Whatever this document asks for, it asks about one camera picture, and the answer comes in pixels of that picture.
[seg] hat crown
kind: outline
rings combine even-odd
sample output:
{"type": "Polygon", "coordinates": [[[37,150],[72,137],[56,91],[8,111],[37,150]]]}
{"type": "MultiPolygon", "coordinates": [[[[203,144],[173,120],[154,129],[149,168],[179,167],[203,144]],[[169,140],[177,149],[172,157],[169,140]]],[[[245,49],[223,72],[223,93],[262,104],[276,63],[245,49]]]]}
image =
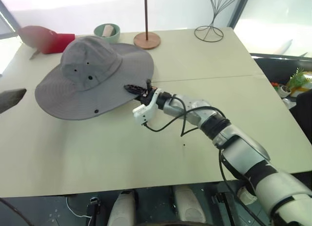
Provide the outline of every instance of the hat crown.
{"type": "Polygon", "coordinates": [[[96,36],[72,41],[61,57],[61,71],[79,91],[91,89],[107,80],[120,66],[122,57],[109,43],[96,36]]]}

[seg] gray bucket hat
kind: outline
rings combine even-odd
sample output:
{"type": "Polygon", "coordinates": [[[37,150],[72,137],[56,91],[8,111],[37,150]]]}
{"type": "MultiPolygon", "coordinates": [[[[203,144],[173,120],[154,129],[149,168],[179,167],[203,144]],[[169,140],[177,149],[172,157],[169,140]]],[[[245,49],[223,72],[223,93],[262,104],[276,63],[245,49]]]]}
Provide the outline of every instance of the gray bucket hat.
{"type": "Polygon", "coordinates": [[[154,63],[134,45],[109,44],[95,36],[71,42],[55,67],[36,87],[35,98],[48,114],[65,120],[84,120],[134,99],[124,85],[146,87],[154,63]]]}

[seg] red cap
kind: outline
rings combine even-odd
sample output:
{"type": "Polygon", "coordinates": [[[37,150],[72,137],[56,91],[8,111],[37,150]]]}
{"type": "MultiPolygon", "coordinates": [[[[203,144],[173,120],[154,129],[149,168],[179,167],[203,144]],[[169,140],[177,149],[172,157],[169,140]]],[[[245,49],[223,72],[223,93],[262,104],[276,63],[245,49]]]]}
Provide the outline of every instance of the red cap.
{"type": "Polygon", "coordinates": [[[42,26],[26,26],[18,30],[23,42],[44,54],[61,53],[75,39],[74,34],[57,34],[42,26]]]}

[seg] table surface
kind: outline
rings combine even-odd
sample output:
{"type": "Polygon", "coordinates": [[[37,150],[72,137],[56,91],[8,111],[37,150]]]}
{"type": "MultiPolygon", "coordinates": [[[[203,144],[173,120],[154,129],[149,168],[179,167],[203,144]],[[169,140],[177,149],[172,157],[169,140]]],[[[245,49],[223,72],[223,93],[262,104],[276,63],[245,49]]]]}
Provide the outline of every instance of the table surface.
{"type": "MultiPolygon", "coordinates": [[[[309,141],[233,31],[224,32],[225,39],[212,46],[188,37],[193,35],[190,30],[158,32],[162,44],[150,51],[156,65],[153,85],[205,99],[220,108],[233,124],[263,145],[277,167],[288,172],[312,170],[309,141]],[[186,40],[179,54],[173,47],[182,44],[177,38],[175,45],[174,37],[186,40]],[[236,50],[237,59],[210,56],[215,50],[222,53],[222,48],[236,50]],[[167,62],[168,55],[173,58],[171,62],[167,62]],[[215,67],[202,68],[208,65],[215,67]]],[[[121,40],[130,42],[132,37],[134,34],[123,34],[121,40]]],[[[132,109],[139,105],[136,101],[83,121],[60,120],[46,114],[35,101],[34,89],[58,64],[60,55],[39,55],[28,60],[32,52],[23,45],[0,80],[1,91],[27,89],[18,105],[0,114],[2,197],[222,179],[217,149],[201,131],[181,138],[182,121],[177,121],[162,132],[151,132],[135,123],[132,109]]],[[[150,125],[159,128],[170,119],[158,111],[150,125]]],[[[228,171],[226,176],[233,178],[228,171]]]]}

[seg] robotic arm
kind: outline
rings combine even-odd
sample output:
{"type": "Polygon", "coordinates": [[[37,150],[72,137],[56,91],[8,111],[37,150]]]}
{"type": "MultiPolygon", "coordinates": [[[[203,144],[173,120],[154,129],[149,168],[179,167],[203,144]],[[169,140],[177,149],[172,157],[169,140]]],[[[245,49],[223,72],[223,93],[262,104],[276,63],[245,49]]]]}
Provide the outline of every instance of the robotic arm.
{"type": "Polygon", "coordinates": [[[133,110],[139,124],[146,124],[157,109],[165,114],[181,117],[186,110],[189,123],[201,129],[222,151],[221,161],[237,179],[248,180],[266,214],[277,226],[312,225],[312,191],[292,175],[279,171],[270,163],[266,150],[242,130],[232,125],[209,102],[184,95],[171,95],[147,82],[147,89],[126,85],[125,89],[137,94],[142,105],[133,110]]]}

